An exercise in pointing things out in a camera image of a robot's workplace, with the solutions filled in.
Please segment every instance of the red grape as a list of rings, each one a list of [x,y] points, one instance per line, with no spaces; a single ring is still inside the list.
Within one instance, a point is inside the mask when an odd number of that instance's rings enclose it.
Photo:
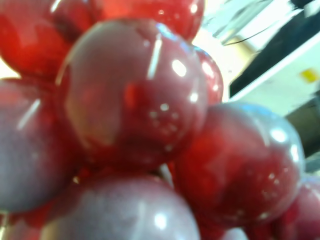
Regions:
[[[249,240],[278,240],[274,236],[271,224],[249,226],[245,229],[245,233]]]
[[[89,25],[81,21],[89,18],[86,8],[80,3],[72,7],[58,0],[1,0],[1,57],[22,75],[53,81],[70,47]],[[68,38],[61,34],[66,32]]]
[[[224,80],[221,71],[213,58],[201,48],[194,47],[202,64],[208,89],[208,103],[221,103],[224,94]]]
[[[187,41],[196,36],[205,9],[204,0],[92,0],[100,21],[147,18],[167,25]]]
[[[231,102],[209,108],[205,126],[175,164],[196,212],[226,226],[270,221],[298,193],[304,153],[295,129],[269,110]]]
[[[0,81],[0,211],[44,204],[69,184],[84,160],[52,91],[33,83]]]
[[[210,219],[195,214],[196,222],[199,227],[201,240],[219,240],[226,234],[226,229],[216,225]]]
[[[199,240],[186,202],[146,175],[100,175],[67,192],[41,239]]]
[[[200,131],[207,112],[195,51],[148,19],[93,27],[56,83],[88,152],[119,169],[151,170],[168,162]]]
[[[272,223],[276,239],[316,240],[320,238],[320,178],[306,177],[290,208]]]

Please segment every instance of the white surface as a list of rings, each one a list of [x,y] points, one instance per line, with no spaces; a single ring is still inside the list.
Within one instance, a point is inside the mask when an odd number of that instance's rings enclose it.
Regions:
[[[313,0],[304,7],[306,17],[310,17],[320,10],[320,0]]]
[[[268,28],[264,32],[248,39],[246,42],[255,51],[263,49],[278,30],[301,10],[293,12],[289,0],[273,0],[260,14],[248,23],[239,33],[241,39],[246,39]]]
[[[248,85],[230,101],[259,104],[285,116],[313,98],[319,83],[307,83],[300,73],[320,74],[320,32]]]
[[[8,65],[6,65],[4,61],[0,58],[0,79],[19,78],[19,77],[20,76],[11,68],[9,68]]]
[[[257,16],[273,0],[208,0],[204,16],[204,27],[219,40],[228,39],[229,35],[237,33]]]

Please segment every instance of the grape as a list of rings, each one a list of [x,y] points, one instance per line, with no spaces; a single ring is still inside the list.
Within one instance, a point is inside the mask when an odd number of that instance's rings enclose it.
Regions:
[[[226,234],[226,228],[216,225],[202,215],[194,215],[199,227],[201,240],[220,240]]]
[[[245,233],[249,240],[278,240],[274,236],[271,224],[263,224],[258,226],[249,226],[245,229]]]
[[[207,112],[195,51],[149,19],[93,27],[56,84],[95,164],[117,169],[147,171],[168,162],[200,131]]]
[[[22,75],[53,81],[73,44],[54,23],[55,2],[0,1],[0,55]]]
[[[281,240],[315,240],[320,237],[320,178],[308,176],[290,208],[272,223]]]
[[[204,0],[92,0],[97,20],[147,18],[167,25],[187,41],[196,36]]]
[[[53,23],[65,39],[74,43],[91,28],[97,20],[88,0],[55,0],[51,9]]]
[[[105,175],[67,192],[51,210],[46,240],[199,240],[186,202],[146,175]]]
[[[201,48],[194,47],[202,64],[208,89],[208,103],[221,103],[224,94],[224,80],[221,71],[213,58]]]
[[[0,81],[0,211],[36,208],[69,184],[84,161],[50,88]]]
[[[208,110],[200,135],[176,161],[176,181],[191,207],[224,226],[278,217],[298,193],[304,153],[284,118],[247,103]]]

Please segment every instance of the black cable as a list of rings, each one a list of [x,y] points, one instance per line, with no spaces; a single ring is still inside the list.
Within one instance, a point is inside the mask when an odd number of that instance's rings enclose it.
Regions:
[[[234,44],[243,43],[243,42],[245,42],[245,41],[247,41],[247,40],[249,40],[249,39],[252,39],[253,37],[255,37],[255,36],[263,33],[264,31],[268,30],[269,28],[273,27],[274,24],[275,24],[275,23],[273,23],[272,25],[270,25],[270,26],[268,26],[267,28],[263,29],[262,31],[257,32],[256,34],[254,34],[254,35],[252,35],[252,36],[250,36],[250,37],[247,37],[247,38],[245,38],[245,39],[243,39],[243,40],[241,40],[241,41],[236,41],[236,42],[227,43],[227,44],[225,44],[224,46],[230,46],[230,45],[234,45]]]

